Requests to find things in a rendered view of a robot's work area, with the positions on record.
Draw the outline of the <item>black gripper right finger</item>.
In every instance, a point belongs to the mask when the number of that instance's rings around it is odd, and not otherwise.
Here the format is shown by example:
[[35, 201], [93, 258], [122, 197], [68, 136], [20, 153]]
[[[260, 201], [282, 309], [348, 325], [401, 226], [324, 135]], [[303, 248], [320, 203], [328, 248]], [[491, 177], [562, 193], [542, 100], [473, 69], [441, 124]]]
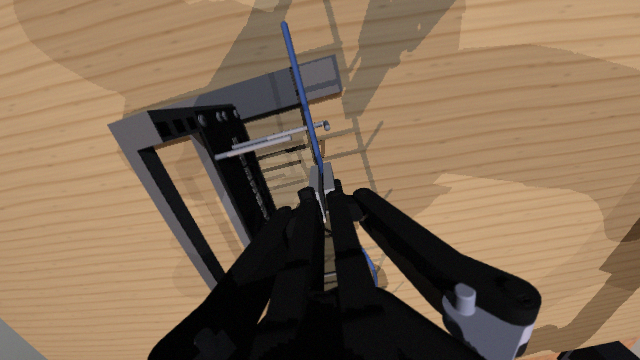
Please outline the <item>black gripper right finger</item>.
[[353, 221], [442, 315], [453, 337], [486, 360], [524, 354], [542, 303], [531, 283], [461, 254], [369, 188], [344, 194], [331, 170], [331, 162], [323, 163], [347, 360], [399, 360]]

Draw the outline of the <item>black patch panel rack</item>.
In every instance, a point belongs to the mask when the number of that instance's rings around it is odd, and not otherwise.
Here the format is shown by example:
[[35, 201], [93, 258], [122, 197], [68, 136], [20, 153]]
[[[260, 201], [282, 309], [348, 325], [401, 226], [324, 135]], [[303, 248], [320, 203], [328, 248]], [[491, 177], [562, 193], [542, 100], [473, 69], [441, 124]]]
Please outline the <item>black patch panel rack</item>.
[[[343, 91], [335, 54], [298, 67], [307, 101]], [[153, 146], [189, 135], [246, 248], [276, 211], [254, 150], [291, 141], [292, 134], [307, 131], [308, 127], [249, 141], [241, 119], [297, 103], [301, 101], [291, 66], [107, 124], [211, 291], [226, 273]]]

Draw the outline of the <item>blue cable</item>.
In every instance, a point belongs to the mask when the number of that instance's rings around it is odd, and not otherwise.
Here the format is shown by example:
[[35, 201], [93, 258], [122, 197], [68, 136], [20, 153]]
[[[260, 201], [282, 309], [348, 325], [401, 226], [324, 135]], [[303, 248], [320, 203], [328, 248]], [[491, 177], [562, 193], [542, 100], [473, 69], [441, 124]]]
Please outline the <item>blue cable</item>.
[[[304, 87], [303, 87], [303, 83], [302, 83], [302, 79], [301, 79], [301, 75], [300, 75], [298, 63], [297, 63], [297, 60], [296, 60], [296, 56], [295, 56], [295, 52], [294, 52], [294, 48], [293, 48], [293, 44], [292, 44], [292, 40], [291, 40], [291, 36], [290, 36], [290, 32], [289, 32], [289, 28], [288, 28], [287, 22], [283, 21], [281, 23], [281, 28], [282, 28], [284, 40], [285, 40], [285, 43], [286, 43], [289, 59], [290, 59], [290, 62], [291, 62], [294, 78], [295, 78], [295, 81], [296, 81], [299, 97], [300, 97], [300, 100], [301, 100], [304, 116], [305, 116], [305, 119], [306, 119], [308, 131], [309, 131], [309, 134], [310, 134], [312, 146], [313, 146], [313, 149], [314, 149], [316, 161], [317, 161], [317, 164], [318, 164], [318, 168], [319, 168], [321, 179], [322, 179], [323, 186], [324, 186], [323, 161], [322, 161], [319, 145], [318, 145], [318, 142], [317, 142], [317, 138], [316, 138], [316, 134], [315, 134], [315, 130], [314, 130], [314, 126], [313, 126], [313, 122], [312, 122], [309, 106], [308, 106], [308, 103], [307, 103], [307, 99], [306, 99], [306, 95], [305, 95], [305, 91], [304, 91]], [[362, 247], [362, 249], [363, 249], [363, 252], [365, 252], [367, 262], [368, 262], [368, 264], [369, 264], [369, 266], [370, 266], [370, 268], [372, 270], [375, 286], [378, 287], [378, 279], [377, 279], [377, 273], [376, 273], [375, 267], [374, 267], [370, 257], [368, 256], [368, 254], [366, 253], [366, 251], [364, 250], [363, 247]]]

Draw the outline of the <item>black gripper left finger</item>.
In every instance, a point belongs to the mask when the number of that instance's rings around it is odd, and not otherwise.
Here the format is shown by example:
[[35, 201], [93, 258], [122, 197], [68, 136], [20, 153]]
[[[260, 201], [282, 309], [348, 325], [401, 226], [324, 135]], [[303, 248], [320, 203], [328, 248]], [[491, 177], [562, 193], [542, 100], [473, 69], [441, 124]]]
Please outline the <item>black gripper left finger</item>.
[[326, 207], [318, 165], [297, 194], [299, 207], [273, 213], [203, 303], [147, 360], [227, 360], [268, 302], [249, 360], [302, 360], [308, 290], [324, 291]]

